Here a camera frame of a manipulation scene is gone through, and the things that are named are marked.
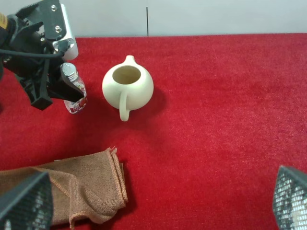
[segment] black mesh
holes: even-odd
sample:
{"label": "black mesh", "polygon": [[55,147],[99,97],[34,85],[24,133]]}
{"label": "black mesh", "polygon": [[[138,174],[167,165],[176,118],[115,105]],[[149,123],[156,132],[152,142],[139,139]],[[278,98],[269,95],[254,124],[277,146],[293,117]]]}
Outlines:
{"label": "black mesh", "polygon": [[51,183],[38,172],[0,197],[1,230],[49,230],[53,216]]}
{"label": "black mesh", "polygon": [[280,230],[307,230],[307,175],[292,167],[280,167],[273,211]]}

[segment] silver bottle cap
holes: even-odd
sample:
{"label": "silver bottle cap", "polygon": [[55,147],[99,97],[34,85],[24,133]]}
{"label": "silver bottle cap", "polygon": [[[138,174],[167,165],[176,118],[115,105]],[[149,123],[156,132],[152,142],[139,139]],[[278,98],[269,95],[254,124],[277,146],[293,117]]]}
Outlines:
{"label": "silver bottle cap", "polygon": [[78,72],[76,67],[71,63],[63,63],[61,69],[69,81],[73,82],[78,78]]}

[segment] gray wall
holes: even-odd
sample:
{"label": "gray wall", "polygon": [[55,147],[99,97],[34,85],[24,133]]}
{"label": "gray wall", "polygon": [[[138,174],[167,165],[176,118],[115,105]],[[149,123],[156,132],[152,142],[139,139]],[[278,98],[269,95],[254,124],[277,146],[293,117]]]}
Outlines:
{"label": "gray wall", "polygon": [[[36,0],[11,0],[4,14]],[[76,36],[307,32],[307,0],[62,0]]]}

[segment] brown cloth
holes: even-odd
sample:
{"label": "brown cloth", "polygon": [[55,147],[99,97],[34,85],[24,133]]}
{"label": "brown cloth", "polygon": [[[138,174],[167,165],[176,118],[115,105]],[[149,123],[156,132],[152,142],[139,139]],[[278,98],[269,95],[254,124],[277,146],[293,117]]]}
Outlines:
{"label": "brown cloth", "polygon": [[36,167],[0,171],[0,195],[37,171],[49,173],[54,204],[53,225],[89,218],[111,219],[128,199],[117,149],[55,161]]}

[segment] small bottle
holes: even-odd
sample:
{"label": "small bottle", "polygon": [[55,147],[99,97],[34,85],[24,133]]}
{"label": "small bottle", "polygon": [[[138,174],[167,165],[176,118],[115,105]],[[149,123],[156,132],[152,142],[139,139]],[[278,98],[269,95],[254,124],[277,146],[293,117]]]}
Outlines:
{"label": "small bottle", "polygon": [[80,78],[78,71],[73,64],[63,63],[61,65],[61,69],[65,74],[65,76],[69,79],[69,81],[73,83],[75,86],[77,86],[84,94],[84,97],[77,102],[70,102],[64,100],[68,112],[70,112],[71,114],[76,114],[77,112],[81,111],[87,103],[85,84],[83,80]]}

